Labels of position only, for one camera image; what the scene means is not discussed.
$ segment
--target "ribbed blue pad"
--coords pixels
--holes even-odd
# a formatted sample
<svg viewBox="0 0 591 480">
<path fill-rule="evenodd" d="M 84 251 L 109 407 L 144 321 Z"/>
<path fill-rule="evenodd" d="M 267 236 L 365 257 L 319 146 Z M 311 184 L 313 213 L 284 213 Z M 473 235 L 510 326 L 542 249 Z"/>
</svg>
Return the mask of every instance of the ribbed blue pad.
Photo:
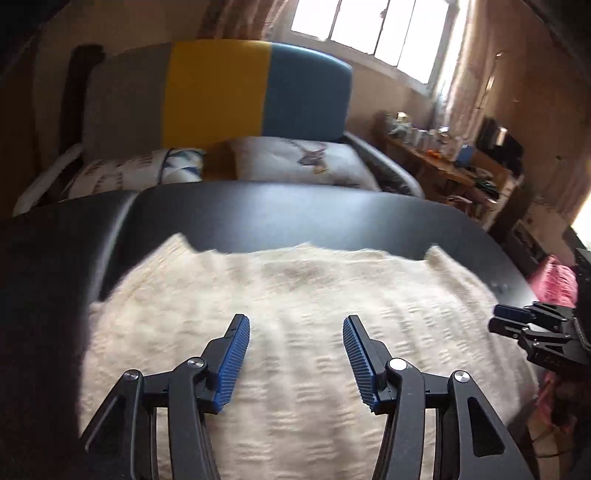
<svg viewBox="0 0 591 480">
<path fill-rule="evenodd" d="M 378 404 L 375 389 L 375 373 L 365 356 L 361 342 L 348 318 L 343 322 L 343 343 L 345 344 L 349 363 L 353 369 L 353 375 L 355 376 L 355 381 L 361 394 L 361 400 L 366 405 L 369 405 L 371 411 L 374 411 Z"/>
<path fill-rule="evenodd" d="M 238 373 L 246 354 L 246 347 L 251 336 L 251 324 L 247 317 L 243 317 L 238 326 L 232 344 L 226 353 L 222 366 L 219 369 L 219 388 L 213 399 L 215 409 L 219 412 L 230 401 L 234 385 L 238 379 Z"/>
</svg>

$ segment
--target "tri-color headboard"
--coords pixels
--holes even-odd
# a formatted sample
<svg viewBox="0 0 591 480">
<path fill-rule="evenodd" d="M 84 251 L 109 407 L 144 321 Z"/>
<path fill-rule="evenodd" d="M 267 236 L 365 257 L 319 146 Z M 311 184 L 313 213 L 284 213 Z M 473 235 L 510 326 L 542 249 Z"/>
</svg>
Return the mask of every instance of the tri-color headboard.
<svg viewBox="0 0 591 480">
<path fill-rule="evenodd" d="M 306 48 L 196 40 L 129 50 L 98 65 L 86 95 L 85 159 L 264 135 L 336 141 L 352 69 Z"/>
</svg>

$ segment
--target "window pane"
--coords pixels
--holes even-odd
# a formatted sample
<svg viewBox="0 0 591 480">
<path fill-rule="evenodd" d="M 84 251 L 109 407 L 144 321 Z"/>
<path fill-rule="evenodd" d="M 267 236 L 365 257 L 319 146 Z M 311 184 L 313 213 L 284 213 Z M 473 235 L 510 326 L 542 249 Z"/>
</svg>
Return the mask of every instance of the window pane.
<svg viewBox="0 0 591 480">
<path fill-rule="evenodd" d="M 339 0 L 300 0 L 291 30 L 326 40 L 335 18 Z"/>
<path fill-rule="evenodd" d="M 404 38 L 413 14 L 414 0 L 390 0 L 384 29 L 380 35 L 375 57 L 389 65 L 398 65 Z"/>
<path fill-rule="evenodd" d="M 331 39 L 373 54 L 388 0 L 343 0 Z"/>
<path fill-rule="evenodd" d="M 398 70 L 428 83 L 447 17 L 446 0 L 417 0 Z"/>
</svg>

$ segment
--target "cream towel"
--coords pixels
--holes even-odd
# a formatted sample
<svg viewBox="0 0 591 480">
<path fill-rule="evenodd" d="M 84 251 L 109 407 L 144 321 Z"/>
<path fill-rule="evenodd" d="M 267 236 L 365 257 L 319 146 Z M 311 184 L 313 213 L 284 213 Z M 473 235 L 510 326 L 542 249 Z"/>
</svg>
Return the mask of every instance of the cream towel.
<svg viewBox="0 0 591 480">
<path fill-rule="evenodd" d="M 343 319 L 359 315 L 370 337 L 424 372 L 465 369 L 508 421 L 536 383 L 515 341 L 487 331 L 495 303 L 474 274 L 438 247 L 423 261 L 311 245 L 220 254 L 194 252 L 174 235 L 96 311 L 80 426 L 126 369 L 173 369 L 244 313 L 251 340 L 232 400 L 207 416 L 222 479 L 366 480 L 385 416 L 361 402 L 343 347 Z M 164 412 L 158 421 L 166 479 Z M 428 417 L 427 451 L 433 444 Z M 421 477 L 431 478 L 432 469 L 425 455 Z"/>
</svg>

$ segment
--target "window bar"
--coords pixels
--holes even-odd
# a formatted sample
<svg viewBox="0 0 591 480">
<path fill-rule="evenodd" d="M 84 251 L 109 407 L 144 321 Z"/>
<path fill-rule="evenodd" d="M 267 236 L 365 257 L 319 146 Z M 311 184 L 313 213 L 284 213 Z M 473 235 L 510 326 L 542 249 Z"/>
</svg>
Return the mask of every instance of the window bar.
<svg viewBox="0 0 591 480">
<path fill-rule="evenodd" d="M 336 18 L 339 16 L 339 12 L 340 12 L 340 4 L 343 2 L 343 0 L 339 0 L 339 3 L 336 5 L 336 12 L 335 12 L 335 17 L 333 18 L 333 23 L 330 26 L 330 32 L 329 32 L 329 37 L 327 38 L 327 40 L 332 40 L 332 32 L 335 29 L 335 25 L 336 25 Z"/>
<path fill-rule="evenodd" d="M 414 0 L 413 11 L 410 12 L 410 20 L 408 21 L 407 32 L 406 32 L 406 35 L 404 36 L 404 41 L 402 42 L 402 48 L 400 49 L 400 57 L 402 57 L 402 52 L 404 51 L 404 46 L 406 45 L 406 39 L 408 38 L 408 31 L 410 30 L 410 24 L 413 21 L 414 8 L 416 6 L 417 6 L 417 0 Z M 400 63 L 400 57 L 398 57 L 398 61 L 396 62 L 397 66 Z"/>
<path fill-rule="evenodd" d="M 375 47 L 374 47 L 374 51 L 373 53 L 371 53 L 370 55 L 375 56 L 375 52 L 378 49 L 378 43 L 379 43 L 379 39 L 382 37 L 382 31 L 384 30 L 384 22 L 386 21 L 386 15 L 388 15 L 388 9 L 390 8 L 390 2 L 391 0 L 388 0 L 388 3 L 386 4 L 386 8 L 384 9 L 384 17 L 382 19 L 382 24 L 379 26 L 379 34 L 378 34 L 378 39 L 376 40 L 375 43 Z"/>
</svg>

